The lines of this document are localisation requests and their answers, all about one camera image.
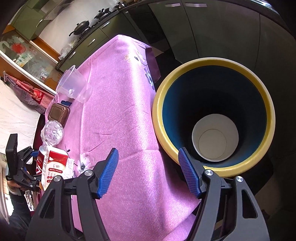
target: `purple tablecloth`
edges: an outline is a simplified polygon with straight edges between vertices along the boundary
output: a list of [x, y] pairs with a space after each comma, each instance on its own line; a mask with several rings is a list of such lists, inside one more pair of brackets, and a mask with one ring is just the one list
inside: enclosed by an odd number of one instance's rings
[[[154, 133], [152, 79], [160, 74], [151, 47], [118, 35], [78, 70], [94, 91], [85, 104], [73, 101], [57, 147], [70, 149], [76, 164], [85, 153], [90, 169], [112, 147], [118, 149], [119, 163], [109, 190], [97, 200], [110, 240], [183, 241], [199, 200], [180, 180], [171, 161], [164, 160]], [[53, 103], [61, 100], [68, 98], [58, 93]], [[72, 210], [75, 226], [81, 230], [76, 196]]]

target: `plaid cloth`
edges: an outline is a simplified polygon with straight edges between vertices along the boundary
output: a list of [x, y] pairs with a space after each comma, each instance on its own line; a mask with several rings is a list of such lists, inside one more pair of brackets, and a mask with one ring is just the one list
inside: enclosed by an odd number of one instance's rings
[[3, 72], [4, 82], [15, 92], [16, 96], [24, 104], [33, 107], [40, 114], [43, 114], [54, 98], [53, 95], [33, 87], [27, 82], [21, 82], [18, 79]]

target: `transparent plastic container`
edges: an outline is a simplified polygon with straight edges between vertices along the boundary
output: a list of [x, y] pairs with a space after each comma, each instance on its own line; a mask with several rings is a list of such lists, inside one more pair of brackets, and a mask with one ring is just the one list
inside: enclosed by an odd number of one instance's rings
[[43, 145], [54, 146], [61, 142], [64, 137], [64, 129], [60, 122], [51, 120], [41, 130]]
[[89, 100], [93, 88], [73, 65], [61, 77], [56, 91], [85, 103]]

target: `black countertop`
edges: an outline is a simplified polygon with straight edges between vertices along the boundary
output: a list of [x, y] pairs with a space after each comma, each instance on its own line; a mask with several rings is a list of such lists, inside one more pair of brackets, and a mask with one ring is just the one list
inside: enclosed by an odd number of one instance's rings
[[[65, 60], [75, 51], [75, 48], [81, 44], [90, 34], [92, 34], [94, 31], [96, 31], [100, 26], [102, 26], [104, 23], [109, 21], [111, 18], [113, 18], [115, 15], [119, 14], [120, 12], [126, 12], [131, 8], [144, 5], [144, 4], [149, 4], [149, 3], [155, 3], [155, 2], [161, 2], [161, 1], [166, 1], [166, 0], [142, 0], [137, 3], [130, 4], [118, 11], [113, 12], [112, 14], [108, 15], [106, 18], [104, 18], [101, 22], [99, 22], [94, 28], [92, 28], [83, 38], [81, 38], [75, 46], [72, 48], [72, 50], [67, 54], [67, 56], [62, 59], [60, 62], [58, 62], [56, 69], [59, 69], [61, 65], [65, 62]], [[288, 32], [290, 32], [289, 28], [285, 24], [285, 22], [282, 20], [281, 16], [277, 14], [275, 11], [259, 4], [256, 3], [252, 0], [219, 0], [219, 1], [224, 1], [224, 2], [229, 2], [229, 3], [234, 3], [246, 8], [249, 8], [251, 10], [254, 10], [261, 15], [273, 20], [275, 23], [286, 29]]]

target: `cabinet handle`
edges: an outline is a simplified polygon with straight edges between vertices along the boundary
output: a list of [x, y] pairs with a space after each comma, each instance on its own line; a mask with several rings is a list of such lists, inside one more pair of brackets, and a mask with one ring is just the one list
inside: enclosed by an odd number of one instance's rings
[[39, 21], [39, 23], [36, 25], [36, 27], [38, 27], [38, 25], [39, 25], [42, 21], [43, 21], [43, 19], [41, 19], [41, 20]]
[[180, 3], [174, 3], [174, 4], [165, 4], [165, 7], [179, 7], [181, 6]]
[[89, 45], [91, 45], [95, 40], [96, 40], [96, 39], [93, 39], [93, 40], [87, 45], [87, 47], [88, 47]]
[[105, 23], [102, 28], [106, 27], [110, 22]]
[[76, 53], [76, 51], [74, 51], [73, 54], [71, 54], [69, 59], [71, 59], [75, 53]]
[[206, 3], [185, 3], [186, 7], [207, 7]]

